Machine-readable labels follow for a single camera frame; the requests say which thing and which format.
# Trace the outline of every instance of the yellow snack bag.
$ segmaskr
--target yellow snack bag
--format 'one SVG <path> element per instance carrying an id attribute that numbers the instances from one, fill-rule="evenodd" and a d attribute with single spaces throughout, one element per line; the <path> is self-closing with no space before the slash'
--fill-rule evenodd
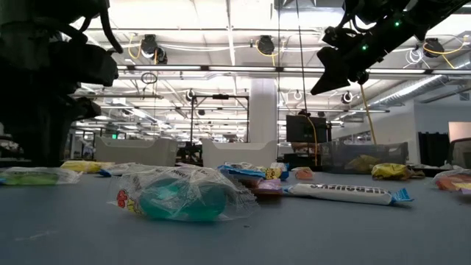
<path id="1" fill-rule="evenodd" d="M 405 165 L 381 163 L 373 167 L 371 175 L 376 180 L 407 180 L 411 173 Z"/>
<path id="2" fill-rule="evenodd" d="M 69 169 L 75 172 L 83 173 L 98 173 L 102 167 L 112 166 L 113 162 L 93 162 L 93 161 L 80 161 L 80 160 L 69 160 L 64 162 L 61 169 Z"/>
<path id="3" fill-rule="evenodd" d="M 369 172 L 371 168 L 380 160 L 369 155 L 360 155 L 358 158 L 351 160 L 345 169 L 355 169 L 358 172 Z"/>

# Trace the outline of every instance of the wall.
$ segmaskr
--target wall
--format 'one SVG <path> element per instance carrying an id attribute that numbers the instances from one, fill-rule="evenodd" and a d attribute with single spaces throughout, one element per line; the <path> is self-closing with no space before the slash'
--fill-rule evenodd
<path id="1" fill-rule="evenodd" d="M 414 102 L 403 107 L 392 107 L 390 113 L 371 114 L 377 144 L 398 144 L 407 142 L 409 163 L 419 163 L 419 148 L 414 120 Z M 345 128 L 332 131 L 332 138 L 369 131 L 368 118 L 362 124 L 345 124 Z"/>
<path id="2" fill-rule="evenodd" d="M 471 138 L 471 122 L 450 122 L 450 142 L 458 139 Z"/>
<path id="3" fill-rule="evenodd" d="M 448 133 L 448 122 L 471 121 L 471 108 L 449 105 L 415 104 L 417 132 Z"/>

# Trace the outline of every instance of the desk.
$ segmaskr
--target desk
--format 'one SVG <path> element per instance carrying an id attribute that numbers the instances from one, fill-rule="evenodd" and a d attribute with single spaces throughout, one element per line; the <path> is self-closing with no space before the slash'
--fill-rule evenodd
<path id="1" fill-rule="evenodd" d="M 149 221 L 106 204 L 109 179 L 0 188 L 0 264 L 467 264 L 471 202 L 426 180 L 317 173 L 323 183 L 406 187 L 403 207 L 283 198 L 248 219 Z"/>

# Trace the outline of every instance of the white candy wrapper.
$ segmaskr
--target white candy wrapper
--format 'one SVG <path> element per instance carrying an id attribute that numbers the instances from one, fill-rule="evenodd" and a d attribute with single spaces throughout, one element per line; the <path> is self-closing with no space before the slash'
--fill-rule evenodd
<path id="1" fill-rule="evenodd" d="M 384 188 L 336 184 L 295 184 L 286 186 L 287 194 L 317 199 L 331 199 L 343 202 L 392 205 L 395 202 L 411 202 L 405 188 L 391 194 Z"/>

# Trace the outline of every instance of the monitor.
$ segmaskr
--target monitor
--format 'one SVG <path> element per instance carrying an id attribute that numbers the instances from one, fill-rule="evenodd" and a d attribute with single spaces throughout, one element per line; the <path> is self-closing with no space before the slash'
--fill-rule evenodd
<path id="1" fill-rule="evenodd" d="M 316 128 L 317 143 L 327 142 L 327 122 L 325 118 L 311 118 L 306 116 L 286 116 L 286 141 L 292 143 L 314 143 L 314 129 L 308 121 L 310 119 Z"/>

